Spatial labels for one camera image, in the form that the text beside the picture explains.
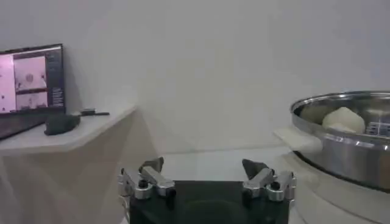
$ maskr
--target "computer screen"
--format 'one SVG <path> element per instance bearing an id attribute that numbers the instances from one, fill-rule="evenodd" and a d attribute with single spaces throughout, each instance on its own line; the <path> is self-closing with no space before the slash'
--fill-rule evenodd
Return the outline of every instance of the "computer screen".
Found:
<path id="1" fill-rule="evenodd" d="M 62 45 L 0 53 L 0 113 L 65 109 Z"/>

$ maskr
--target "metal bracket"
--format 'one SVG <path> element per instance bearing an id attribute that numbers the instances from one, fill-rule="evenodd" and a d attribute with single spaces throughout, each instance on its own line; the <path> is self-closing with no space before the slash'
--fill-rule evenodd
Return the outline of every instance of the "metal bracket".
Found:
<path id="1" fill-rule="evenodd" d="M 139 200 L 151 197 L 153 185 L 132 170 L 121 170 L 118 175 L 119 195 L 123 197 L 135 197 Z"/>
<path id="2" fill-rule="evenodd" d="M 290 171 L 284 171 L 266 186 L 268 199 L 271 201 L 294 201 L 297 179 Z"/>
<path id="3" fill-rule="evenodd" d="M 168 197 L 176 191 L 175 182 L 166 179 L 151 166 L 142 167 L 141 176 L 157 188 L 157 193 L 160 196 Z"/>
<path id="4" fill-rule="evenodd" d="M 269 168 L 262 169 L 255 177 L 243 182 L 244 191 L 250 192 L 252 198 L 260 196 L 261 189 L 274 180 L 274 171 Z"/>

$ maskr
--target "white wall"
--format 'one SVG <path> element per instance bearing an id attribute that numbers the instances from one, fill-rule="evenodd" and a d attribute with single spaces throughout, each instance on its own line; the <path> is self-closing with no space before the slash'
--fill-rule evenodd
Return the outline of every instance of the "white wall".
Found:
<path id="1" fill-rule="evenodd" d="M 71 153 L 2 158 L 0 223 L 115 223 L 121 167 L 277 145 L 294 100 L 388 89 L 389 22 L 387 0 L 1 0 L 0 49 L 65 44 L 70 110 L 140 110 Z"/>
<path id="2" fill-rule="evenodd" d="M 72 107 L 137 92 L 160 152 L 261 147 L 294 100 L 388 88 L 389 22 L 386 0 L 2 0 L 0 48 L 64 43 Z"/>

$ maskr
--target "black object on shelf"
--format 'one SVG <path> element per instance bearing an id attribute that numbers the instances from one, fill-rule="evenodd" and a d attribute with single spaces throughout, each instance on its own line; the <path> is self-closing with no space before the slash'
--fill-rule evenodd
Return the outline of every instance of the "black object on shelf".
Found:
<path id="1" fill-rule="evenodd" d="M 75 129 L 80 124 L 80 117 L 67 114 L 50 116 L 46 120 L 45 135 L 59 135 Z"/>
<path id="2" fill-rule="evenodd" d="M 110 115 L 109 112 L 96 112 L 95 109 L 84 109 L 80 111 L 80 116 L 85 117 L 85 116 L 108 116 Z"/>

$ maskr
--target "silver metal part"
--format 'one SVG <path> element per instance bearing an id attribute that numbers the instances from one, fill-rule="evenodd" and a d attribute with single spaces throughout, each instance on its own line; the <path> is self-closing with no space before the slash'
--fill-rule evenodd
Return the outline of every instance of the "silver metal part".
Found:
<path id="1" fill-rule="evenodd" d="M 347 107 L 364 119 L 365 134 L 321 125 L 328 113 L 340 107 Z M 302 99 L 291 105 L 291 115 L 297 128 L 322 141 L 322 150 L 302 151 L 303 157 L 330 174 L 390 192 L 390 92 L 332 93 Z"/>
<path id="2" fill-rule="evenodd" d="M 142 167 L 141 175 L 145 180 L 156 186 L 157 193 L 160 196 L 165 197 L 168 191 L 175 189 L 175 182 L 166 179 L 151 166 Z"/>
<path id="3" fill-rule="evenodd" d="M 148 199 L 151 197 L 153 185 L 146 183 L 144 186 L 139 186 L 143 179 L 141 176 L 132 170 L 122 170 L 118 177 L 119 194 L 123 197 L 135 197 L 139 200 Z"/>
<path id="4" fill-rule="evenodd" d="M 273 180 L 273 171 L 271 169 L 264 168 L 251 180 L 243 182 L 243 189 L 244 191 L 249 191 L 252 198 L 257 198 L 260 196 L 261 189 L 264 189 L 265 186 Z"/>
<path id="5" fill-rule="evenodd" d="M 266 186 L 268 199 L 271 201 L 293 200 L 295 197 L 296 178 L 290 171 L 284 171 L 274 182 Z"/>

